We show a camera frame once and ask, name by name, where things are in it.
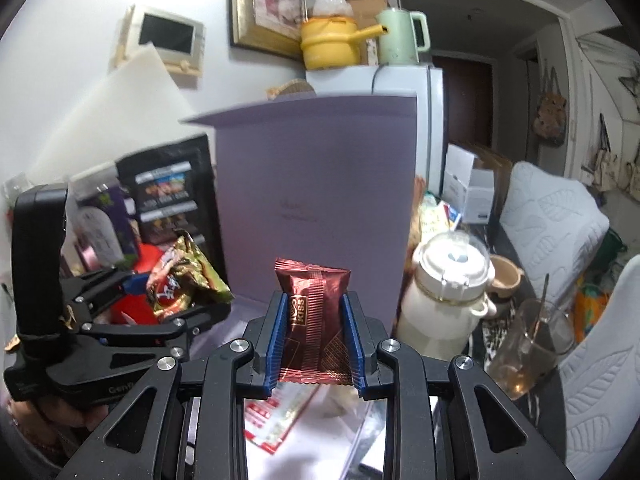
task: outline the yellow pot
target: yellow pot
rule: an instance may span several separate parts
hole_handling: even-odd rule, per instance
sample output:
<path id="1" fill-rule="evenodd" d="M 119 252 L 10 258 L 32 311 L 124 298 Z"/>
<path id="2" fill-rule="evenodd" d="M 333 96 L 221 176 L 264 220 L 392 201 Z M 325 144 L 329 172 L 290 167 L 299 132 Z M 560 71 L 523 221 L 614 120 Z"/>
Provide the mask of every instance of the yellow pot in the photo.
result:
<path id="1" fill-rule="evenodd" d="M 358 30 L 356 21 L 346 16 L 311 18 L 300 27 L 305 67 L 318 70 L 357 65 L 360 63 L 358 44 L 382 34 L 387 34 L 383 25 Z"/>

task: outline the green electric kettle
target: green electric kettle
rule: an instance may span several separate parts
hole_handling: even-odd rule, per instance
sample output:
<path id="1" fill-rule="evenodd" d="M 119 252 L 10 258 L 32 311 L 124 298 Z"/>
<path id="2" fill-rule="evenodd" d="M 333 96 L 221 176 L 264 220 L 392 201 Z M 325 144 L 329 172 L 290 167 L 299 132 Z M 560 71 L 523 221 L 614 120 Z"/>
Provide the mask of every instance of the green electric kettle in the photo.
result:
<path id="1" fill-rule="evenodd" d="M 417 65 L 418 53 L 430 50 L 429 27 L 423 12 L 390 8 L 380 12 L 376 21 L 388 30 L 378 39 L 380 65 Z M 424 44 L 418 45 L 414 22 L 419 24 Z"/>

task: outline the purple board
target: purple board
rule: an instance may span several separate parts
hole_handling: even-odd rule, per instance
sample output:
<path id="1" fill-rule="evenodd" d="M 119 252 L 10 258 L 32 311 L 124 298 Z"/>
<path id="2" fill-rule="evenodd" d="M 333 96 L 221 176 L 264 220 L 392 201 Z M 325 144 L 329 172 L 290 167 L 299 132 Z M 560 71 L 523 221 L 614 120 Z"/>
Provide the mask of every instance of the purple board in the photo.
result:
<path id="1" fill-rule="evenodd" d="M 367 316 L 396 313 L 411 219 L 416 99 L 286 99 L 190 120 L 216 128 L 229 284 L 266 306 L 277 257 L 351 269 Z"/>

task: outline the doorway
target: doorway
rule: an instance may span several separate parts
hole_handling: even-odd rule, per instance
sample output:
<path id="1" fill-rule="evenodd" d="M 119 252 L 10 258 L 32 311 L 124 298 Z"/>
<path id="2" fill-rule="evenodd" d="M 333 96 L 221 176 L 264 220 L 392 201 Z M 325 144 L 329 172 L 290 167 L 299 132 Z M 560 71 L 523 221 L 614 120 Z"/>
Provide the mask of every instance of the doorway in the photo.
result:
<path id="1" fill-rule="evenodd" d="M 487 63 L 433 57 L 444 79 L 448 142 L 475 142 L 491 147 L 494 123 L 493 70 Z"/>
<path id="2" fill-rule="evenodd" d="M 524 59 L 527 64 L 527 90 L 529 92 L 529 110 L 527 123 L 527 143 L 525 145 L 524 158 L 527 162 L 539 164 L 540 139 L 533 132 L 533 121 L 538 115 L 538 103 L 540 102 L 540 66 L 538 64 L 538 54 L 532 54 Z"/>

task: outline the brown door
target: brown door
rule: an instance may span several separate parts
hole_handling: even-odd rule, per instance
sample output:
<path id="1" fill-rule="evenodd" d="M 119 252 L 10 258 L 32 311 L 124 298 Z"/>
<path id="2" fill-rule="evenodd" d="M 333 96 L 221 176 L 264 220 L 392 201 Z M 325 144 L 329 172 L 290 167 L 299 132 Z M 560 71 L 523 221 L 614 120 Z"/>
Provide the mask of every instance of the brown door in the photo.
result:
<path id="1" fill-rule="evenodd" d="M 449 142 L 478 142 L 491 147 L 494 96 L 492 67 L 487 63 L 433 57 L 444 72 L 444 99 Z"/>

